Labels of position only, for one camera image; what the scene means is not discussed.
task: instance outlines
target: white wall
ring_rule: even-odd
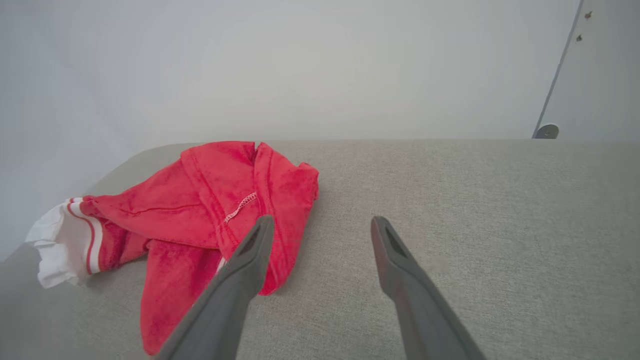
[[[640,142],[640,1],[585,0],[581,12],[542,124],[559,140]]]
[[[166,143],[528,138],[577,3],[6,1],[1,255]]]

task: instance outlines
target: red hoodie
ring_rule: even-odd
[[[275,230],[260,294],[286,281],[317,199],[317,177],[310,165],[296,167],[264,143],[257,149],[252,142],[193,147],[120,195],[60,205],[62,221],[44,221],[58,226],[52,236],[42,236],[43,220],[36,223],[38,234],[32,229],[28,241],[64,246],[68,257],[41,250],[38,278],[51,287],[68,280],[69,272],[82,277],[148,253],[140,326],[145,350],[153,355],[262,215],[273,215]],[[51,274],[52,261],[66,261],[72,270]]]

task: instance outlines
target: white backdrop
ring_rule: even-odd
[[[5,1],[0,258],[158,145],[529,138],[578,2]]]

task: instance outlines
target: white fabric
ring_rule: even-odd
[[[29,230],[26,241],[33,242],[40,253],[42,260],[38,280],[45,289],[64,281],[78,285],[88,276],[86,254],[91,244],[92,230],[86,220],[69,212],[71,204],[77,209],[73,210],[74,213],[79,213],[81,201],[81,198],[69,199],[54,207]],[[101,235],[101,227],[98,225],[97,228]]]

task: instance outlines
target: red velvet fabric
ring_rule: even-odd
[[[260,294],[286,281],[317,199],[317,177],[310,165],[294,166],[264,143],[256,149],[252,142],[217,142],[184,151],[180,160],[120,195],[83,198],[83,214],[102,226],[101,239],[92,241],[99,246],[101,271],[148,253],[140,318],[148,354],[160,350],[221,257],[231,257],[262,215],[273,215],[275,231]],[[256,199],[226,222],[252,193]]]

